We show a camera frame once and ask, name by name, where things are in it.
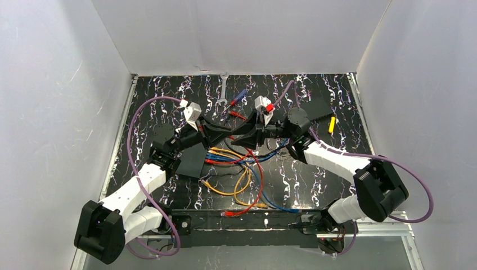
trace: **black table surface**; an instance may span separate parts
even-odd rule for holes
[[[266,96],[274,102],[290,80],[296,81],[300,102],[305,103],[317,97],[323,98],[335,113],[336,124],[332,135],[328,133],[329,119],[313,124],[314,130],[322,140],[349,152],[370,153],[365,130],[346,74],[230,75],[227,79],[227,99],[230,101],[243,89],[248,89],[247,95],[236,106],[236,111],[247,117],[252,111],[256,97]],[[107,195],[115,192],[132,177],[133,172],[128,163],[125,142],[132,115],[144,101],[156,96],[185,98],[199,104],[203,113],[213,122],[224,124],[223,108],[217,103],[221,84],[222,80],[217,75],[139,77],[107,187]],[[289,108],[296,106],[295,103],[293,89],[290,89],[275,114],[285,114]],[[227,126],[235,127],[242,121],[232,118]],[[144,108],[136,121],[132,138],[132,156],[138,168],[147,159],[143,153],[147,152],[145,150],[151,146],[154,127],[165,122],[173,124],[176,128],[185,125],[182,110],[171,101],[153,102]],[[275,149],[280,144],[274,139],[268,140],[267,143],[270,149]],[[259,154],[268,152],[269,149],[266,146],[259,149]],[[281,150],[280,154],[261,163],[264,170],[264,192],[275,204],[284,208],[322,209],[335,199],[349,196],[353,192],[353,187],[350,187],[346,180],[322,168],[294,160],[289,157],[286,149]],[[204,165],[202,172],[205,176],[208,173],[223,174],[238,170],[240,170],[239,167]],[[219,190],[233,192],[239,176],[211,178],[209,182]],[[257,193],[258,185],[252,180],[250,188],[241,193],[239,198],[251,203]],[[152,196],[156,201],[172,209],[244,208],[234,202],[233,196],[218,195],[196,179],[177,175],[155,190]]]

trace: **black plastic part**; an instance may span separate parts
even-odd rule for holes
[[[290,138],[298,138],[308,132],[312,123],[308,120],[307,113],[297,107],[291,108],[284,121],[283,129]]]
[[[326,254],[340,253],[344,250],[344,239],[336,241],[330,238],[318,239],[318,247]]]
[[[297,139],[291,139],[286,148],[292,158],[299,160],[304,164],[308,164],[304,151],[314,141],[315,140],[309,134],[306,134],[306,136],[300,136]]]
[[[254,127],[247,134],[234,139],[231,144],[255,150],[257,148],[257,144],[260,144],[260,142],[263,144],[265,142],[265,138],[262,136],[262,130],[260,127],[261,125],[257,124],[256,126],[258,126],[258,129],[257,127]]]
[[[192,218],[190,215],[173,215],[172,223],[175,224],[175,228],[179,235],[190,235],[192,231]]]
[[[200,117],[198,123],[199,133],[202,134],[206,142],[205,147],[214,147],[225,138],[232,136],[231,128],[214,124],[207,118]]]
[[[303,214],[297,217],[295,223],[289,224],[289,229],[298,229],[305,235],[328,233],[338,224],[330,217],[328,210],[321,210],[316,214]]]
[[[249,133],[258,123],[258,116],[259,114],[257,110],[253,109],[247,120],[245,120],[236,129],[232,130],[232,135],[243,135]]]
[[[154,139],[152,140],[152,148],[161,152],[169,153],[173,149],[170,142],[174,139],[174,127],[170,124],[163,123],[154,128]]]
[[[315,235],[304,235],[297,229],[288,229],[301,213],[267,209],[251,210],[239,218],[221,216],[223,210],[173,210],[172,219],[180,230],[182,223],[175,215],[191,217],[190,235],[181,235],[181,247],[193,246],[282,246],[316,248]]]
[[[321,120],[324,118],[331,117],[333,115],[333,111],[331,110],[331,106],[327,104],[321,98],[313,97],[312,100],[302,103],[300,107],[305,110],[308,115],[308,120]]]
[[[283,133],[284,133],[283,127],[281,127],[279,125],[268,124],[267,127],[265,128],[265,131],[264,131],[263,142],[265,142],[266,138],[267,139],[281,138],[281,137],[283,137]]]
[[[207,147],[203,133],[197,132],[193,127],[187,124],[180,130],[173,141],[173,148],[176,152],[180,152],[199,143]]]
[[[199,179],[206,155],[207,150],[203,145],[194,145],[185,149],[182,151],[181,164],[175,173]]]
[[[404,183],[388,162],[372,160],[354,175],[359,207],[372,220],[382,222],[407,197]]]
[[[168,206],[166,206],[165,204],[160,203],[160,202],[158,202],[158,201],[156,201],[156,200],[154,200],[154,201],[157,203],[157,205],[158,205],[159,207],[161,207],[161,209],[164,211],[164,213],[165,213],[166,215],[171,215],[171,214],[172,214],[172,209],[171,209],[170,207],[168,207]],[[149,206],[149,207],[154,207],[154,205],[153,205],[150,201],[148,201],[148,200],[147,200],[147,204],[146,204],[146,205]],[[159,226],[159,228],[161,228],[161,226],[162,226],[163,223],[166,223],[165,219],[163,219],[163,221],[161,222],[161,225]]]
[[[177,168],[181,164],[181,160],[175,156],[162,152],[159,148],[151,147],[149,159],[146,161],[148,164],[154,164],[161,167],[165,171],[166,179],[169,179],[176,173]]]
[[[74,245],[105,264],[114,262],[124,249],[123,217],[89,201],[81,210]]]

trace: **white enclosure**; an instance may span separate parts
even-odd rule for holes
[[[389,1],[92,0],[139,75],[347,73]]]
[[[371,141],[424,177],[435,200],[413,225],[426,269],[476,269],[477,2],[392,1],[358,68]],[[409,189],[410,218],[428,207]]]
[[[413,225],[425,268],[477,267],[475,1],[22,2],[0,2],[0,269],[71,266],[131,74],[223,71],[357,71],[376,152],[434,194],[433,216]],[[401,176],[403,210],[420,217],[425,194]]]
[[[131,84],[93,4],[0,3],[0,269],[68,269]]]

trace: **yellow object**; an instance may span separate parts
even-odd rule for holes
[[[333,129],[335,128],[336,117],[331,117],[330,127],[328,128],[328,133],[333,133]]]
[[[235,155],[237,156],[238,158],[242,158],[241,155],[238,155],[232,151],[229,151],[229,150],[226,150],[226,149],[220,149],[220,148],[216,148],[216,147],[212,147],[210,149],[211,151],[209,151],[209,153],[212,153],[212,154],[216,154],[216,155],[219,155],[219,156],[225,156],[226,158],[231,158],[233,159],[233,157],[229,156],[229,155],[224,155],[224,154],[221,154],[220,152],[226,152],[226,153],[230,153],[232,155]],[[240,176],[240,178],[238,179],[237,183],[235,184],[235,188],[233,189],[233,193],[225,193],[225,192],[222,192],[222,191],[219,191],[219,190],[216,190],[214,187],[212,187],[212,185],[207,182],[207,181],[204,181],[202,180],[202,183],[207,187],[209,188],[210,190],[220,194],[220,195],[223,195],[223,196],[232,196],[235,198],[235,200],[237,201],[238,204],[240,205],[244,205],[244,206],[250,206],[250,204],[246,203],[246,202],[243,202],[241,200],[239,200],[239,198],[237,198],[237,194],[239,193],[242,193],[250,184],[250,181],[251,181],[251,175],[252,175],[252,172],[250,171],[249,168],[245,168],[246,170],[244,171],[244,173],[242,173],[242,175]],[[247,180],[247,184],[239,191],[237,191],[237,187],[239,186],[239,183],[242,181],[242,179],[245,177],[245,174],[248,175],[248,180]],[[268,208],[268,205],[266,204],[255,204],[254,206],[256,207],[259,207],[259,208]]]

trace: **purple cable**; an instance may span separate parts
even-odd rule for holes
[[[143,256],[143,255],[135,252],[129,244],[126,244],[126,248],[128,248],[129,252],[131,252],[134,256],[136,256],[138,258],[141,258],[141,259],[144,259],[144,260],[154,260],[154,259],[158,258],[158,256],[154,256],[154,257]]]
[[[156,100],[172,100],[172,101],[175,101],[177,103],[181,102],[181,100],[179,100],[177,98],[174,98],[174,97],[153,97],[150,100],[146,100],[137,109],[137,111],[133,115],[133,119],[131,120],[131,124],[129,125],[128,137],[127,137],[127,141],[126,141],[126,148],[127,148],[127,151],[128,151],[129,163],[130,163],[131,167],[133,168],[134,176],[136,176],[137,183],[139,184],[139,188],[144,193],[144,195],[146,195],[146,198],[149,200],[149,202],[152,203],[152,205],[159,211],[159,213],[161,213],[161,215],[163,215],[163,218],[165,219],[165,221],[171,227],[172,232],[175,235],[177,248],[171,253],[164,253],[164,252],[157,251],[157,250],[147,246],[146,244],[144,244],[144,242],[142,242],[138,238],[136,238],[136,240],[139,242],[139,244],[141,244],[143,247],[145,247],[147,250],[149,250],[150,252],[152,252],[154,254],[162,255],[162,256],[172,256],[172,255],[177,254],[179,252],[179,249],[181,248],[181,239],[179,238],[179,233],[177,232],[177,229],[174,226],[174,223],[172,223],[172,221],[169,219],[167,214],[161,209],[161,207],[154,201],[152,196],[144,188],[144,185],[142,184],[141,179],[139,178],[139,172],[137,171],[136,165],[134,164],[134,160],[133,160],[133,157],[132,157],[132,151],[131,151],[131,134],[132,134],[132,131],[134,129],[134,124],[136,123],[137,117],[139,116],[139,113],[141,113],[142,109],[144,109],[144,107],[146,107],[149,103],[152,103],[153,101],[156,101]]]
[[[296,94],[296,90],[295,90],[295,98],[296,98],[296,104],[299,108],[300,107],[300,100],[298,99],[298,95]],[[336,149],[333,149],[333,148],[329,148],[329,147],[326,146],[325,143],[323,143],[318,138],[318,136],[316,135],[316,133],[313,131],[313,129],[311,127],[308,129],[308,132],[313,136],[313,138],[323,148],[325,148],[329,152],[339,154],[339,155],[344,155],[344,156],[355,156],[355,157],[359,157],[359,158],[377,159],[377,160],[389,162],[389,163],[394,164],[394,165],[400,167],[401,169],[407,171],[410,175],[412,175],[419,182],[419,184],[421,184],[421,186],[426,191],[427,198],[429,199],[429,208],[427,210],[427,213],[423,217],[418,218],[418,219],[402,219],[402,218],[397,218],[397,217],[394,217],[394,216],[390,215],[389,217],[391,219],[393,219],[395,221],[406,222],[406,223],[419,223],[419,222],[425,221],[426,219],[428,219],[432,215],[432,212],[434,211],[434,198],[432,197],[432,194],[431,194],[431,191],[429,190],[429,187],[426,185],[426,183],[424,183],[424,181],[415,172],[411,171],[410,169],[408,169],[403,164],[401,164],[399,162],[396,162],[394,160],[388,159],[387,157],[368,155],[368,154],[355,154],[355,153],[349,153],[349,152],[344,152],[344,151],[339,151],[339,150],[336,150]]]
[[[285,96],[286,92],[288,92],[288,89],[290,88],[291,84],[294,83],[295,81],[294,80],[291,80],[288,82],[288,84],[286,85],[286,88],[285,90],[283,91],[282,95],[277,99],[277,101],[275,101],[275,103],[273,104],[273,107],[276,108],[277,105],[280,103],[280,101],[283,99],[283,97]]]

